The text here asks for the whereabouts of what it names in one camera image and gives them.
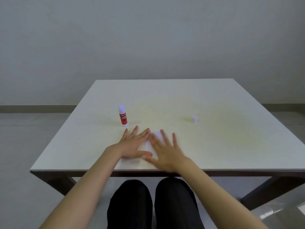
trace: white wall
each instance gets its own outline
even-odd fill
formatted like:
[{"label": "white wall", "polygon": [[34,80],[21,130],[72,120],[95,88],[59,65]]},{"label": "white wall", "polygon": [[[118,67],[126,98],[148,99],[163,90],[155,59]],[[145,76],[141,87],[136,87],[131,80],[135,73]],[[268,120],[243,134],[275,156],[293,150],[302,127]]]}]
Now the white wall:
[{"label": "white wall", "polygon": [[78,104],[96,79],[234,78],[305,103],[305,0],[0,0],[0,105]]}]

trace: red glue stick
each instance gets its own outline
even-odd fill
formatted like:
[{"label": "red glue stick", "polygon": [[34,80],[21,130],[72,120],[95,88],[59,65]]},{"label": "red glue stick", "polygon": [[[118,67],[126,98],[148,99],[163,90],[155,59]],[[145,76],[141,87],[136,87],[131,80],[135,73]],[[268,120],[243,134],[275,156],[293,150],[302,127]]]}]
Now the red glue stick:
[{"label": "red glue stick", "polygon": [[127,127],[128,126],[128,124],[127,124],[127,117],[126,117],[126,112],[125,112],[125,109],[124,109],[123,105],[121,105],[119,107],[119,113],[120,113],[120,118],[121,118],[122,125]]}]

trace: black pants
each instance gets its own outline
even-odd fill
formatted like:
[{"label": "black pants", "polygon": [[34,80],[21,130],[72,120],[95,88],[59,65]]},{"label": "black pants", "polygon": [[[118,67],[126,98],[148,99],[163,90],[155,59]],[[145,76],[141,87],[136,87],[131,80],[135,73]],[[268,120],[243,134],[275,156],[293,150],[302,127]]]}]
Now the black pants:
[{"label": "black pants", "polygon": [[[181,179],[168,177],[156,188],[157,229],[204,229],[195,195]],[[125,181],[114,193],[107,211],[108,229],[151,229],[153,202],[139,180]]]}]

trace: white cap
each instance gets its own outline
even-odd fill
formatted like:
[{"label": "white cap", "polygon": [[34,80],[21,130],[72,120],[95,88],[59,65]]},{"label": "white cap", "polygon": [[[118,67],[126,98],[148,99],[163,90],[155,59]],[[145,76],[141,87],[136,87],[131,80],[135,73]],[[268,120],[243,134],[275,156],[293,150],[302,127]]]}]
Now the white cap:
[{"label": "white cap", "polygon": [[119,113],[120,113],[120,114],[124,114],[124,113],[125,113],[125,109],[124,109],[124,106],[123,106],[123,105],[121,105],[121,106],[119,107]]},{"label": "white cap", "polygon": [[197,122],[197,116],[192,116],[192,122],[196,123]]}]

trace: dark wooden table frame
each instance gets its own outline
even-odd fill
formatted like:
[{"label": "dark wooden table frame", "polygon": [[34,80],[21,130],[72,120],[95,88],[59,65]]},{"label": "dark wooden table frame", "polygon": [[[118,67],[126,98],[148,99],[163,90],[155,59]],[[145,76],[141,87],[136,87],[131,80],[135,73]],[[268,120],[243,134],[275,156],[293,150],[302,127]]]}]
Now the dark wooden table frame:
[{"label": "dark wooden table frame", "polygon": [[[240,202],[249,210],[253,210],[288,191],[305,183],[304,170],[204,170],[211,177],[271,177],[249,194],[240,199]],[[51,187],[66,195],[75,185],[72,177],[82,177],[86,171],[30,171],[36,177]],[[179,177],[178,174],[169,174],[163,171],[113,171],[111,177]]]}]

